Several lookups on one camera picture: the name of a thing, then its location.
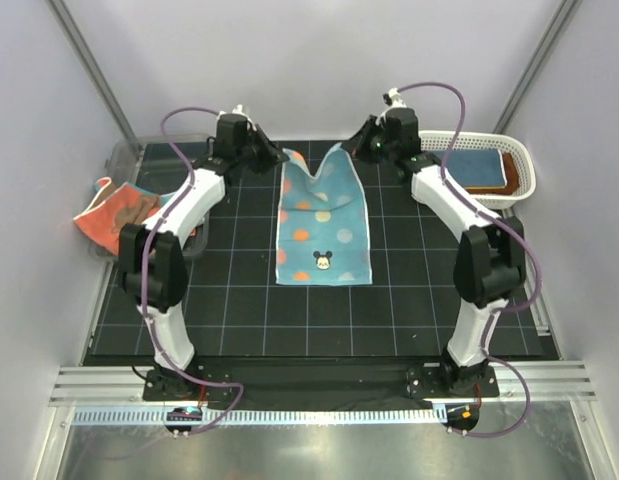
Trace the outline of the light blue dotted towel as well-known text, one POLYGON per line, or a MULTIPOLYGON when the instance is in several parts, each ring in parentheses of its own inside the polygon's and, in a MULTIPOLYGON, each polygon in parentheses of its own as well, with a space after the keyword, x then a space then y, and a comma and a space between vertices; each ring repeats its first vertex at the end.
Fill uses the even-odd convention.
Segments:
POLYGON ((276 283, 359 286, 373 283, 368 206, 350 155, 333 145, 312 174, 291 149, 281 170, 276 283))

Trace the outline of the brown towel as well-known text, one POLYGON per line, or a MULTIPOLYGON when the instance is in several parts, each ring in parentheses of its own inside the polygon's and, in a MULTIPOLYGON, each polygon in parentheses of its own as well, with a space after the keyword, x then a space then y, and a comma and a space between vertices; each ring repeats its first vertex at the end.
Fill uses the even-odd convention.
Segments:
POLYGON ((502 187, 466 187, 470 194, 511 196, 520 187, 520 178, 513 157, 510 153, 502 152, 502 166, 506 184, 502 187))

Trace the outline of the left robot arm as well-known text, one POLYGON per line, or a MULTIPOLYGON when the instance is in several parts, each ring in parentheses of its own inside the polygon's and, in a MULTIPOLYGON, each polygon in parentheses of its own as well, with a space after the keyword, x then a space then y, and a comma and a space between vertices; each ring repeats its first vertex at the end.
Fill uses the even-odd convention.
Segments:
POLYGON ((216 131, 201 163, 194 165, 174 145, 187 169, 182 185, 156 213, 139 225, 125 224, 119 235, 121 288, 136 300, 154 348, 154 364, 145 377, 147 400, 189 400, 212 387, 201 376, 185 326, 184 246, 245 170, 262 174, 289 159, 242 106, 215 117, 216 131))

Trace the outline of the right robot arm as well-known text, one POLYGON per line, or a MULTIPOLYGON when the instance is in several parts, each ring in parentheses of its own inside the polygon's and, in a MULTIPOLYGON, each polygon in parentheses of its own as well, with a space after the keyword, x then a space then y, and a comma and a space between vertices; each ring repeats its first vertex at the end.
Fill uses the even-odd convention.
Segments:
POLYGON ((419 120, 409 107, 369 116, 342 147, 357 161, 393 164, 412 198, 431 209, 457 240, 453 283, 460 307, 435 379, 449 395, 476 393, 487 376, 497 321, 526 279, 522 223, 501 218, 459 186, 442 156, 423 148, 419 120))

